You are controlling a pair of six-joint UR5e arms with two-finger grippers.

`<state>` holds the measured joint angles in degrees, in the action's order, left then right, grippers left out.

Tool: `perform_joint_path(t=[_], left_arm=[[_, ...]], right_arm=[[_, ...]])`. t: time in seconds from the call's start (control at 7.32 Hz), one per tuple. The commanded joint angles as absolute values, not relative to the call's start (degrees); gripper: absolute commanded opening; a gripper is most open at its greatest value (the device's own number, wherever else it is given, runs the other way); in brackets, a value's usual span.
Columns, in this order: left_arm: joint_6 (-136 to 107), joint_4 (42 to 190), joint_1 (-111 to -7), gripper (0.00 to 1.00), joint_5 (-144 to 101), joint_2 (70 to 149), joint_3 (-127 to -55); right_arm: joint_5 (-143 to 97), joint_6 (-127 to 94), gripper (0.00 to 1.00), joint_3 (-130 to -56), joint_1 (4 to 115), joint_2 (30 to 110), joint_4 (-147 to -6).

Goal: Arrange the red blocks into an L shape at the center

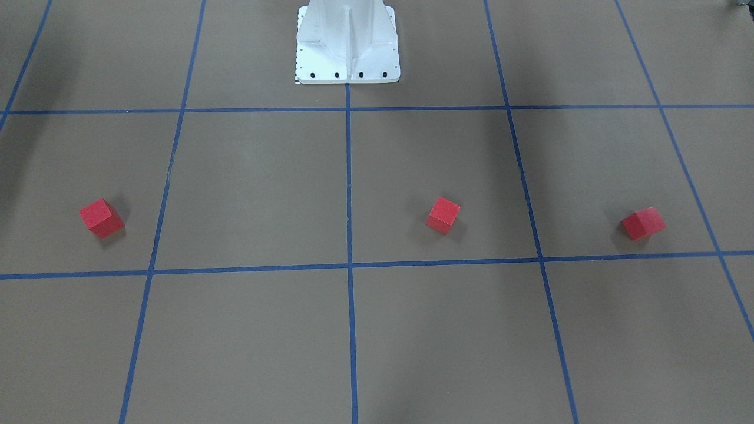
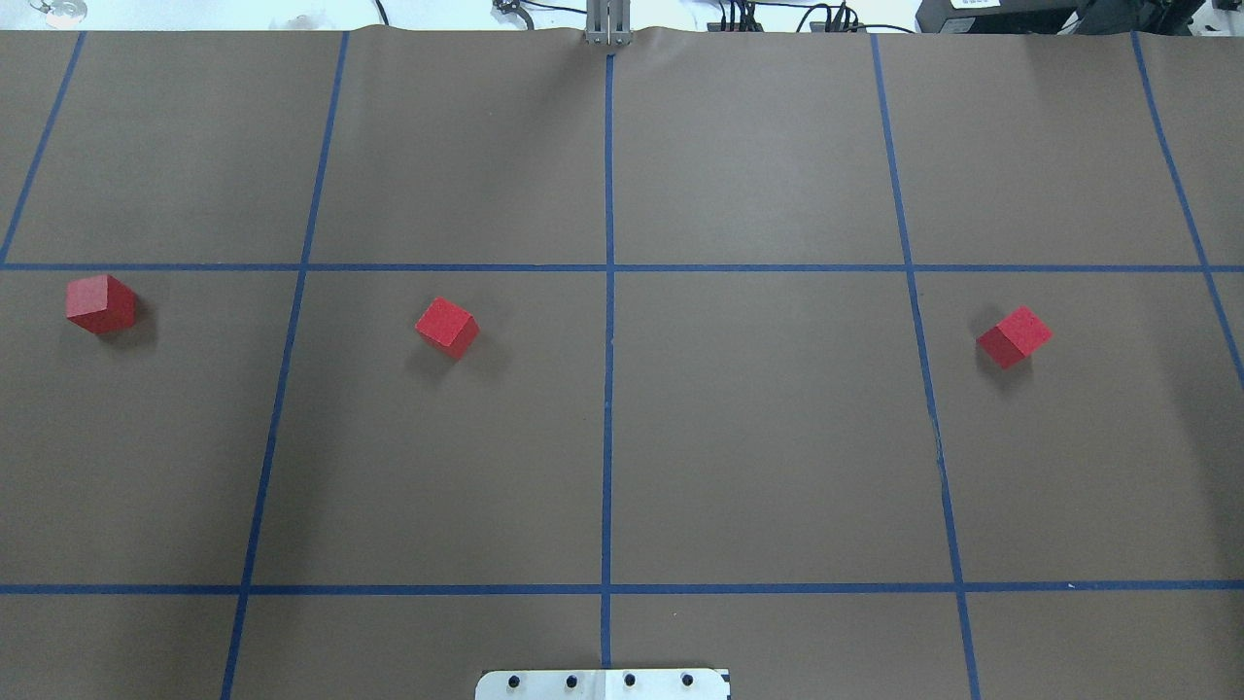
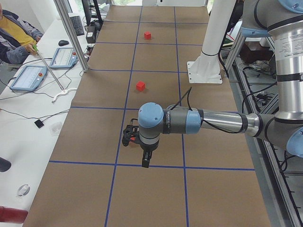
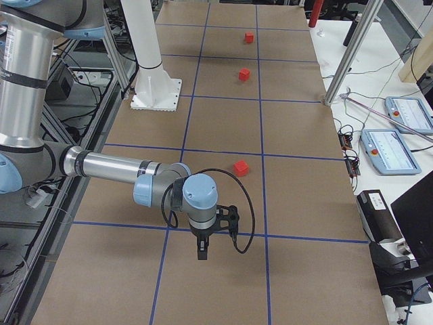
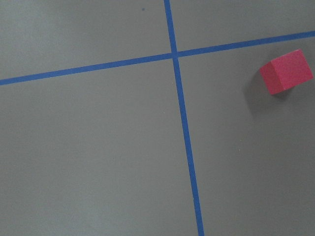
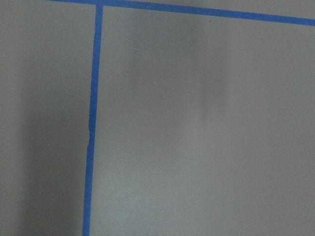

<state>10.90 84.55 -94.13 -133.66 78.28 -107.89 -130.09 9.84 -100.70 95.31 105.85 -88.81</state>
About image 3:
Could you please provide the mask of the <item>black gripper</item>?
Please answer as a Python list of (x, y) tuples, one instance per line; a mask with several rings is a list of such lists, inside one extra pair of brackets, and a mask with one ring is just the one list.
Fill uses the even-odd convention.
[(142, 167), (149, 168), (152, 152), (158, 147), (158, 143), (150, 145), (142, 143), (140, 147), (143, 149)]

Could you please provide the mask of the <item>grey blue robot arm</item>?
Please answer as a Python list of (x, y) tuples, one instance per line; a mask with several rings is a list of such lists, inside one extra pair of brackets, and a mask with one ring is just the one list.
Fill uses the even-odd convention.
[(146, 103), (138, 113), (136, 142), (149, 167), (160, 134), (194, 134), (201, 128), (246, 133), (290, 154), (303, 155), (303, 3), (300, 0), (247, 0), (242, 34), (274, 40), (279, 110), (276, 114), (240, 114)]

